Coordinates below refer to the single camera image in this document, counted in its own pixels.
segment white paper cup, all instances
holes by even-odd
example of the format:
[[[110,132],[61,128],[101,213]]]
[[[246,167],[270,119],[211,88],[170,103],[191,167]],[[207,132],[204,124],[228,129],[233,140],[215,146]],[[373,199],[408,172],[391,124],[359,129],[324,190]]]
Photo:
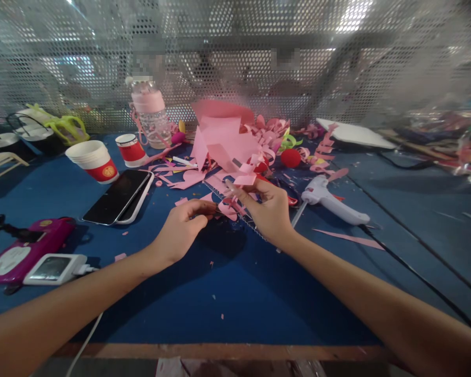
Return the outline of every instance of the white paper cup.
[[[66,156],[86,171],[100,184],[108,184],[119,178],[105,144],[99,140],[83,141],[69,147]]]

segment pink water bottle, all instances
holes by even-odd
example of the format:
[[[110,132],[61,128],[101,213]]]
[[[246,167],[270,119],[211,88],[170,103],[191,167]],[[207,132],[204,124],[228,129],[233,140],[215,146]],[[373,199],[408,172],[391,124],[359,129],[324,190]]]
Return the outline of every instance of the pink water bottle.
[[[162,93],[155,86],[151,77],[128,77],[126,83],[131,85],[131,117],[148,144],[155,149],[171,146],[171,126],[167,118]]]

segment forearm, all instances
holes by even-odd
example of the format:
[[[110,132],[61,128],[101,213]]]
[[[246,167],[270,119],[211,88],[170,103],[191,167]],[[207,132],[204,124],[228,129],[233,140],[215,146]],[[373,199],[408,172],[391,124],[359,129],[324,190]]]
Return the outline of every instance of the forearm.
[[[1,314],[0,376],[29,375],[98,314],[169,264],[150,245]]]
[[[470,328],[298,234],[282,249],[418,375],[471,375]]]

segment smartphone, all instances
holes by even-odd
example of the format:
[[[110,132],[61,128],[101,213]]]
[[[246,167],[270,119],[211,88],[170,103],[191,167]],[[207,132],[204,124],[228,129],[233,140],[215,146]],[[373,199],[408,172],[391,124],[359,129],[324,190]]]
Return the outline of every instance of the smartphone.
[[[82,216],[90,223],[112,225],[124,213],[138,190],[150,177],[149,172],[126,170]]]

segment green object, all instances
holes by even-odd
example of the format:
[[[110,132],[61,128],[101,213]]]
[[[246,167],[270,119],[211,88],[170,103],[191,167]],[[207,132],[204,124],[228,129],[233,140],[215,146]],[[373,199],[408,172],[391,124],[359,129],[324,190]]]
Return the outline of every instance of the green object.
[[[303,143],[303,139],[299,142],[297,142],[297,139],[295,139],[295,136],[293,135],[285,135],[283,136],[283,142],[281,143],[281,147],[279,148],[279,152],[284,152],[286,149],[291,149],[296,146],[299,146],[300,144]]]

